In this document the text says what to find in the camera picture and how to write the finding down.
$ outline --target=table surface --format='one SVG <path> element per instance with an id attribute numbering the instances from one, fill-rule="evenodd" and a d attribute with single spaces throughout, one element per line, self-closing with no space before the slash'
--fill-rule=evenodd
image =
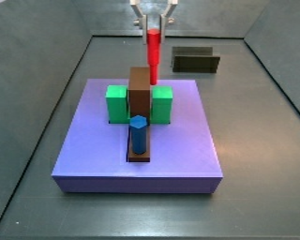
<path id="1" fill-rule="evenodd" d="M 172 46 L 212 46 L 216 74 L 171 71 Z M 147 64 L 141 38 L 96 37 L 72 76 L 0 237 L 300 236 L 300 117 L 243 40 L 168 38 L 160 79 L 195 79 L 224 173 L 212 195 L 65 194 L 51 172 L 88 79 Z"/>

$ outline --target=blue cylinder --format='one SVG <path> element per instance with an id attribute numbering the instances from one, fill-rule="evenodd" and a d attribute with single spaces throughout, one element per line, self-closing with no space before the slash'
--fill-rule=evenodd
<path id="1" fill-rule="evenodd" d="M 136 115 L 129 120 L 129 133 L 132 139 L 132 152 L 144 154 L 147 152 L 147 118 Z"/>

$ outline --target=purple platform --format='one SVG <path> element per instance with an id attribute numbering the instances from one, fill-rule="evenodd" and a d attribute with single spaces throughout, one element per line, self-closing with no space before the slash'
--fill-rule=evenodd
<path id="1" fill-rule="evenodd" d="M 151 162 L 127 162 L 129 125 L 111 125 L 108 85 L 88 80 L 52 177 L 67 192 L 212 193 L 223 179 L 195 81 L 173 91 L 171 124 L 151 125 Z"/>

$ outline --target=red rod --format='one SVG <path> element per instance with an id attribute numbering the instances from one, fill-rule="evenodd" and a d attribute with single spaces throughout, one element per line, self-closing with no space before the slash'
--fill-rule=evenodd
<path id="1" fill-rule="evenodd" d="M 156 28 L 148 30 L 148 64 L 149 64 L 149 84 L 157 82 L 157 65 L 160 62 L 160 31 Z"/>

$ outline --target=gray wall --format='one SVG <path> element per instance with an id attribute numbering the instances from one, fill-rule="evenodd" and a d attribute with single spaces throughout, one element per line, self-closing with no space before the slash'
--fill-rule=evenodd
<path id="1" fill-rule="evenodd" d="M 71 0 L 0 4 L 0 217 L 89 41 Z"/>
<path id="2" fill-rule="evenodd" d="M 271 0 L 246 41 L 300 112 L 300 0 Z"/>
<path id="3" fill-rule="evenodd" d="M 244 38 L 270 0 L 180 0 L 167 36 Z M 139 36 L 129 0 L 73 0 L 91 32 L 97 36 Z M 143 0 L 149 26 L 157 27 L 157 14 L 167 0 Z"/>

